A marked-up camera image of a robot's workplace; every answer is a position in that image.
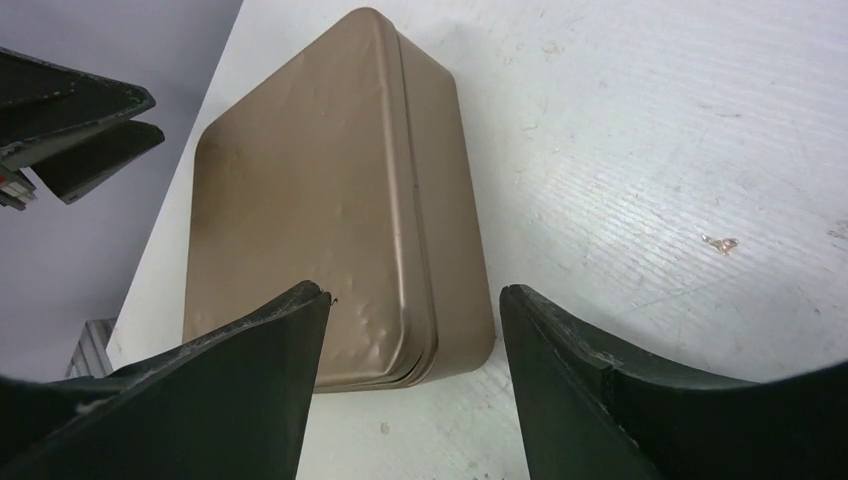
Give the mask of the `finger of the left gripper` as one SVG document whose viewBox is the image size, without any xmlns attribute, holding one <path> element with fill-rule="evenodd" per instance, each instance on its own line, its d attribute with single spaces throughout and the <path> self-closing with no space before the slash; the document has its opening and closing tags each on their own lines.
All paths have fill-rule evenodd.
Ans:
<svg viewBox="0 0 848 480">
<path fill-rule="evenodd" d="M 1 50 L 1 165 L 17 171 L 153 108 L 141 86 Z"/>
<path fill-rule="evenodd" d="M 36 163 L 32 170 L 57 198 L 70 205 L 164 140 L 157 126 L 131 120 Z"/>
</svg>

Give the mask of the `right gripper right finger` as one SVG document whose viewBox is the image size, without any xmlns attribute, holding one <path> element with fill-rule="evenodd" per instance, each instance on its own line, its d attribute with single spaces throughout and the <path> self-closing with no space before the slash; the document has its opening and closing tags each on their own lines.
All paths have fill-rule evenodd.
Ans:
<svg viewBox="0 0 848 480">
<path fill-rule="evenodd" d="M 534 479 L 843 479 L 847 366 L 766 383 L 668 360 L 526 285 L 499 296 Z"/>
</svg>

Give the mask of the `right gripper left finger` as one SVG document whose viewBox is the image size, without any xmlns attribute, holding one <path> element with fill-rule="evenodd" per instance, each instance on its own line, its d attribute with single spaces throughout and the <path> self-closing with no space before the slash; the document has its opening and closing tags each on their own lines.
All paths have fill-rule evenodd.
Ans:
<svg viewBox="0 0 848 480">
<path fill-rule="evenodd" d="M 1 381 L 5 479 L 292 479 L 331 294 L 303 281 L 104 377 Z"/>
</svg>

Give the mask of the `brown box lid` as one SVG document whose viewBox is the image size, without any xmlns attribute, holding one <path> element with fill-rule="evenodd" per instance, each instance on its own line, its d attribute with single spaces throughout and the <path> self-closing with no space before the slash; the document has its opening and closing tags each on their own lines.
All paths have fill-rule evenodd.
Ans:
<svg viewBox="0 0 848 480">
<path fill-rule="evenodd" d="M 236 102 L 194 156 L 183 338 L 309 280 L 330 293 L 316 386 L 395 383 L 424 355 L 400 38 L 356 9 Z"/>
</svg>

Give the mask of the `gold chocolate box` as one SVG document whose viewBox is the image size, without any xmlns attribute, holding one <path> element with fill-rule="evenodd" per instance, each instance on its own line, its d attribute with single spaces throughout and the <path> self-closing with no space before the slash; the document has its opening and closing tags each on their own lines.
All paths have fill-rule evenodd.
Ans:
<svg viewBox="0 0 848 480">
<path fill-rule="evenodd" d="M 455 79 L 404 35 L 398 40 L 434 307 L 421 384 L 481 367 L 495 322 Z"/>
</svg>

